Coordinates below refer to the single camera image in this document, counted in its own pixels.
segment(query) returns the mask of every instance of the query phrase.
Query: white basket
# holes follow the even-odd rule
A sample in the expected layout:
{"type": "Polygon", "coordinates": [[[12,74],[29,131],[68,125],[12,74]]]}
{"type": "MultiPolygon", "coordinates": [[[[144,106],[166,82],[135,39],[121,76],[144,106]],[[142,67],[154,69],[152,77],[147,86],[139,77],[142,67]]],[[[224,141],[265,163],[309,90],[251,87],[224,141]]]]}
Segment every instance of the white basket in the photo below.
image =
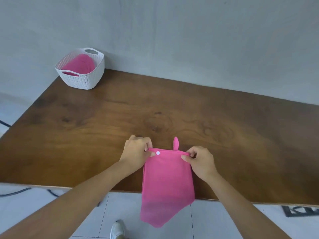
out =
{"type": "Polygon", "coordinates": [[[76,49],[61,59],[58,64],[55,65],[55,69],[68,86],[89,90],[96,86],[104,73],[104,54],[93,48],[76,49]],[[93,50],[98,54],[88,53],[86,50],[93,50]],[[95,69],[92,72],[82,75],[71,70],[62,69],[63,66],[82,53],[87,54],[92,58],[95,65],[95,69]],[[78,76],[70,76],[62,72],[71,72],[78,76]]]}

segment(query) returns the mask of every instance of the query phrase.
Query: basket rim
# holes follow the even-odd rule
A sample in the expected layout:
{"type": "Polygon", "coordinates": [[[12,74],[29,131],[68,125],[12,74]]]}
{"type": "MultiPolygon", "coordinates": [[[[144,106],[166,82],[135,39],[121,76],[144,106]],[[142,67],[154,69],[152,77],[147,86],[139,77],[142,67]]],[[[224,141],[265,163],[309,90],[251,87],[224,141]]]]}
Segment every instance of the basket rim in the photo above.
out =
{"type": "MultiPolygon", "coordinates": [[[[67,53],[62,59],[60,59],[59,60],[59,62],[58,63],[56,63],[56,65],[54,66],[54,68],[56,69],[56,71],[60,71],[61,73],[62,72],[71,72],[71,73],[76,73],[76,72],[74,72],[74,71],[72,71],[72,70],[67,70],[67,69],[58,69],[57,68],[57,65],[66,57],[66,56],[68,56],[70,53],[72,53],[72,52],[74,52],[74,51],[76,51],[76,50],[85,50],[85,49],[88,49],[88,48],[76,48],[76,49],[74,49],[73,51],[71,51],[71,52],[69,52],[69,53],[67,53]]],[[[99,66],[100,66],[100,64],[101,64],[101,62],[104,60],[104,54],[102,53],[102,52],[99,52],[98,50],[96,50],[96,52],[98,52],[98,54],[101,54],[102,55],[102,59],[101,59],[101,61],[99,62],[99,64],[94,68],[94,70],[92,70],[90,73],[92,73],[93,71],[95,71],[99,66]]]]}

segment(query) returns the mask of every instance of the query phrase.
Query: sneaker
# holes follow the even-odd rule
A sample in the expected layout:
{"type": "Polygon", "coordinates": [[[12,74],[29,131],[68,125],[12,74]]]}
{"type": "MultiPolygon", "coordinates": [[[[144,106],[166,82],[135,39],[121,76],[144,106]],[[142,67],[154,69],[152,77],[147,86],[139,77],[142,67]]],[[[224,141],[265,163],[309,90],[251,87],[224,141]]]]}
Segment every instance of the sneaker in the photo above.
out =
{"type": "Polygon", "coordinates": [[[116,239],[120,235],[125,236],[124,223],[123,223],[123,221],[116,221],[112,225],[110,239],[116,239]]]}

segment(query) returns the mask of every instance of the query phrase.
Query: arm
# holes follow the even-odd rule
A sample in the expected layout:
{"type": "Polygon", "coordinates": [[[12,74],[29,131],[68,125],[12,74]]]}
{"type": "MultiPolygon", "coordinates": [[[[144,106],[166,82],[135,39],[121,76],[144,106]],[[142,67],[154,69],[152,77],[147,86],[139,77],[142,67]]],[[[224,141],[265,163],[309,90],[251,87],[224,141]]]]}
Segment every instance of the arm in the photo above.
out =
{"type": "Polygon", "coordinates": [[[150,138],[132,135],[118,162],[14,225],[1,234],[0,239],[68,239],[110,189],[141,168],[148,157],[155,155],[145,152],[147,148],[152,148],[150,138]]]}
{"type": "Polygon", "coordinates": [[[290,238],[221,177],[207,148],[192,147],[187,152],[191,157],[182,155],[182,159],[190,163],[195,174],[213,189],[244,239],[290,238]]]}

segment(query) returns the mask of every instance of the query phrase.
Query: pink garment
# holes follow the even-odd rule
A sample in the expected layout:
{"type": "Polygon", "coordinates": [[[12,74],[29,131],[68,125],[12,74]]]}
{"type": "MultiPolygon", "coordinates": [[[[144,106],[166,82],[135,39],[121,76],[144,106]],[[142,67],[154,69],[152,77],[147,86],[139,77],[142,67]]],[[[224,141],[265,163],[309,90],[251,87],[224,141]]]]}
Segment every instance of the pink garment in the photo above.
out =
{"type": "MultiPolygon", "coordinates": [[[[79,54],[77,57],[75,57],[65,66],[63,66],[62,69],[74,71],[79,74],[88,74],[95,69],[95,65],[92,58],[83,53],[83,54],[79,54]]],[[[69,76],[78,76],[77,74],[74,74],[71,72],[63,72],[63,73],[69,76]]]]}
{"type": "Polygon", "coordinates": [[[150,148],[156,155],[144,164],[140,217],[156,228],[195,199],[190,164],[181,158],[189,153],[178,151],[178,145],[175,137],[173,150],[150,148]]]}

